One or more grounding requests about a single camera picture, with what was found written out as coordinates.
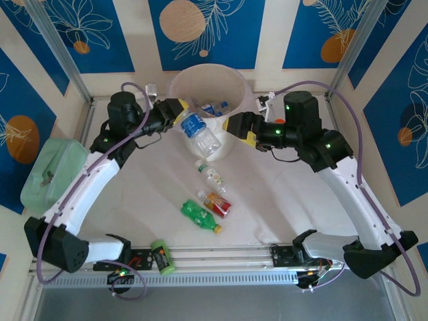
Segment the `left base wiring board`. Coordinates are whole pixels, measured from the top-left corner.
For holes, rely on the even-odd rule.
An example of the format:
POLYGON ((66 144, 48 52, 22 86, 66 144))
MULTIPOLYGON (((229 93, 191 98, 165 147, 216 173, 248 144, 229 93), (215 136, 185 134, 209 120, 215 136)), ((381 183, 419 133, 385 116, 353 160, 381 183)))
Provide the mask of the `left base wiring board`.
POLYGON ((113 296, 126 293, 133 283, 134 275, 124 267, 118 267, 107 275, 107 285, 110 287, 113 296))

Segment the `mint green zipper pouch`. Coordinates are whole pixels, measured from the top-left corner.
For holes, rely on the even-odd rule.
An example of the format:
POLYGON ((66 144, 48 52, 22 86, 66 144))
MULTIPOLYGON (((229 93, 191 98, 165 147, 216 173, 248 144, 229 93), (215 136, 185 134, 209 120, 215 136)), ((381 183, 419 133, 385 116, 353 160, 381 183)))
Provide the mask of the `mint green zipper pouch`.
POLYGON ((37 215, 44 214, 78 176, 87 158, 88 150, 77 140, 49 138, 21 191, 23 206, 37 215))

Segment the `right base wiring board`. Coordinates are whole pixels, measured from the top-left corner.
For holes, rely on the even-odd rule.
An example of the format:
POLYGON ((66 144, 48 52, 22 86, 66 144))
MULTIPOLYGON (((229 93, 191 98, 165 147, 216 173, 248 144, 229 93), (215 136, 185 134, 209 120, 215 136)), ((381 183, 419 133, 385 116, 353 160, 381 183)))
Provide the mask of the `right base wiring board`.
POLYGON ((322 269, 297 272, 297 277, 298 277, 297 286, 302 290, 307 290, 317 286, 320 281, 319 274, 321 271, 322 269))

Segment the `grey metal panel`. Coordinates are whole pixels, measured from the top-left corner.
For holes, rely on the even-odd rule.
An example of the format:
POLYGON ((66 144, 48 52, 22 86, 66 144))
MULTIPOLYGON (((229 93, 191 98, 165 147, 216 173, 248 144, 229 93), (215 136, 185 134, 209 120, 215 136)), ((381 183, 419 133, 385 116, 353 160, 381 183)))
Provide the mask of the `grey metal panel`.
POLYGON ((337 280, 302 292, 292 285, 150 288, 141 300, 106 288, 48 288, 35 321, 408 321, 379 277, 337 280))

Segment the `aluminium frame post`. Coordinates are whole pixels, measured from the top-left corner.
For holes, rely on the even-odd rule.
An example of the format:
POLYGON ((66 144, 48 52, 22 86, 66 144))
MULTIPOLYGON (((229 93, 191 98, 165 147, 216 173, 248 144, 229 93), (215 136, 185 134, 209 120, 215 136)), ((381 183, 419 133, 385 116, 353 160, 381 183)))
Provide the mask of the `aluminium frame post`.
POLYGON ((332 89, 326 91, 326 100, 331 101, 334 92, 339 90, 341 83, 347 77, 351 67, 354 65, 358 55, 364 47, 368 37, 370 36, 373 28, 375 27, 378 18, 381 16, 388 0, 371 0, 366 13, 356 28, 354 36, 346 49, 341 62, 338 65, 337 71, 330 83, 332 89))
POLYGON ((52 54, 55 56, 70 82, 74 85, 78 94, 85 102, 91 103, 92 96, 80 75, 80 71, 43 5, 38 0, 22 1, 32 21, 41 33, 41 36, 49 46, 52 54))

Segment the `base wiring board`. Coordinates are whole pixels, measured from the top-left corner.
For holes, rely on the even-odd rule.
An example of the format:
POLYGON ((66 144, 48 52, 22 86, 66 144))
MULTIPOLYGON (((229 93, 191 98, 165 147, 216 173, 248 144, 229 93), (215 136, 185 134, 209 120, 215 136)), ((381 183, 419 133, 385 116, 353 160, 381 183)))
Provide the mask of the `base wiring board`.
POLYGON ((133 283, 134 275, 124 267, 118 267, 107 275, 107 285, 110 287, 113 296, 126 293, 133 283))
POLYGON ((320 281, 319 274, 321 271, 322 269, 297 272, 297 277, 298 277, 297 286, 302 290, 307 290, 317 286, 320 281))

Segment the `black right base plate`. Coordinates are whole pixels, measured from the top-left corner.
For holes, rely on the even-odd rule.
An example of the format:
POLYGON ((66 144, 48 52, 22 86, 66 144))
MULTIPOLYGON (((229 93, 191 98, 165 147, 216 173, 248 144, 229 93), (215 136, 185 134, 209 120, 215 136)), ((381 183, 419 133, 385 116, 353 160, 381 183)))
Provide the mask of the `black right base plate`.
POLYGON ((309 257, 305 251, 293 245, 271 244, 269 252, 275 268, 322 268, 332 265, 331 260, 309 257))

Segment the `red yellow label bottle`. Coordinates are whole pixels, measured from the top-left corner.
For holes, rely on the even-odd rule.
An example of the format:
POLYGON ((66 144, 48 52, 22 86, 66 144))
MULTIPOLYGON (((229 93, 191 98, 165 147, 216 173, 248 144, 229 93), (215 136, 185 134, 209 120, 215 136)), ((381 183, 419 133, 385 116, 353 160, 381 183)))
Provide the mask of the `red yellow label bottle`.
POLYGON ((217 193, 200 190, 197 197, 206 208, 220 218, 224 219, 228 216, 232 204, 217 193))

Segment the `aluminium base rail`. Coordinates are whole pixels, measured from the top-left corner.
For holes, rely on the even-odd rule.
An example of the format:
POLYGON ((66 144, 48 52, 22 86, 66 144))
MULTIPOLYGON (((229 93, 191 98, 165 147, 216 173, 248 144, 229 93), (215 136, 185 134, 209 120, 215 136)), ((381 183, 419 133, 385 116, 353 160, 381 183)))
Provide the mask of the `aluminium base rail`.
MULTIPOLYGON (((316 270, 316 267, 274 267, 269 252, 270 245, 242 245, 217 247, 169 247, 173 263, 179 273, 181 272, 255 272, 263 270, 316 270)), ((129 242, 123 242, 112 237, 100 241, 92 241, 88 245, 88 252, 82 250, 71 254, 69 268, 58 267, 48 261, 38 262, 33 258, 29 273, 35 275, 40 268, 43 276, 49 278, 63 271, 64 273, 93 272, 93 265, 97 261, 116 264, 118 259, 130 249, 149 247, 132 247, 129 242)), ((153 260, 152 269, 156 268, 153 260)))

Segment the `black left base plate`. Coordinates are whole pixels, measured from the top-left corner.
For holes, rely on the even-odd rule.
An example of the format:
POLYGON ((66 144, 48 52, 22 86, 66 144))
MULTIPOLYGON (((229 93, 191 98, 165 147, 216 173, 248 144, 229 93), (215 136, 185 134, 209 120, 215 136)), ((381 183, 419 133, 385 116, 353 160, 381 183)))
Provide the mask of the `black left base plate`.
MULTIPOLYGON (((130 249, 118 261, 124 263, 137 271, 149 271, 152 269, 152 252, 149 248, 130 249)), ((113 263, 102 263, 97 261, 93 265, 93 270, 97 272, 113 272, 122 268, 121 265, 113 263)))

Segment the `green bottle yellow cap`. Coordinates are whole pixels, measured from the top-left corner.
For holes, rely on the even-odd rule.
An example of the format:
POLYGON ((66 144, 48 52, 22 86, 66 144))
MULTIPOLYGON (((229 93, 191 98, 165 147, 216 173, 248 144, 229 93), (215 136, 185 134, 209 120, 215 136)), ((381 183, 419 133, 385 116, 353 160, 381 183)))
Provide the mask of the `green bottle yellow cap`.
POLYGON ((217 224, 213 215, 200 207, 192 199, 188 199, 183 203, 181 213, 201 229, 206 229, 216 234, 220 233, 222 230, 222 226, 217 224))

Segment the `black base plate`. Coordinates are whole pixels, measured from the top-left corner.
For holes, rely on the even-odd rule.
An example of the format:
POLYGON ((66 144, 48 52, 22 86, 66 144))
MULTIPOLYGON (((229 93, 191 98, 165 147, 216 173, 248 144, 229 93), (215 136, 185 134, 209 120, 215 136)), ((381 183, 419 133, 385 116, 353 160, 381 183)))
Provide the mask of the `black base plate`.
MULTIPOLYGON (((130 249, 118 261, 124 263, 137 271, 149 271, 152 269, 152 252, 149 248, 130 249)), ((93 270, 97 272, 113 272, 122 268, 121 265, 113 263, 102 263, 97 261, 93 265, 93 270)))
POLYGON ((332 265, 331 260, 309 257, 305 251, 293 245, 271 244, 269 252, 275 268, 322 268, 332 265))

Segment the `clear plastic bin liner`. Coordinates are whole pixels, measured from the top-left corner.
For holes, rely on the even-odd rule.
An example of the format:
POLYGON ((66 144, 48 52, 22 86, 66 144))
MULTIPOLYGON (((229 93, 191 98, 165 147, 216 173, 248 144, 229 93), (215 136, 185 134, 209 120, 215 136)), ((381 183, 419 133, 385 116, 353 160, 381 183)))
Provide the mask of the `clear plastic bin liner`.
POLYGON ((221 132, 228 116, 257 110, 248 81, 237 70, 221 64, 199 64, 179 72, 170 80, 167 96, 186 100, 191 108, 204 102, 227 102, 225 116, 204 119, 214 133, 221 132))

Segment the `green cylindrical can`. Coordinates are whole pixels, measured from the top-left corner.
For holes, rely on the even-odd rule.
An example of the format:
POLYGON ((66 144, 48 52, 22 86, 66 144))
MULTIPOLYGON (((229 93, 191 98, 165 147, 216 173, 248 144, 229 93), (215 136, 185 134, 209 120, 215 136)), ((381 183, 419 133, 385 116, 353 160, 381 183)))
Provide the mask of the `green cylindrical can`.
POLYGON ((150 245, 153 260, 162 276, 167 276, 175 271, 175 265, 170 255, 169 248, 163 239, 158 239, 150 245))

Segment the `blue label white cap bottle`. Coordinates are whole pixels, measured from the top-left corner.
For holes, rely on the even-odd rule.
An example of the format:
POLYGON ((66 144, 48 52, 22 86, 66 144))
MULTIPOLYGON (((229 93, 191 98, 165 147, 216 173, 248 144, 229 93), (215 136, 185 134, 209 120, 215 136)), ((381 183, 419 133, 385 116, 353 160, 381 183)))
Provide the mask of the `blue label white cap bottle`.
POLYGON ((218 138, 204 120, 194 112, 183 114, 180 127, 193 149, 204 158, 210 157, 221 147, 218 138))

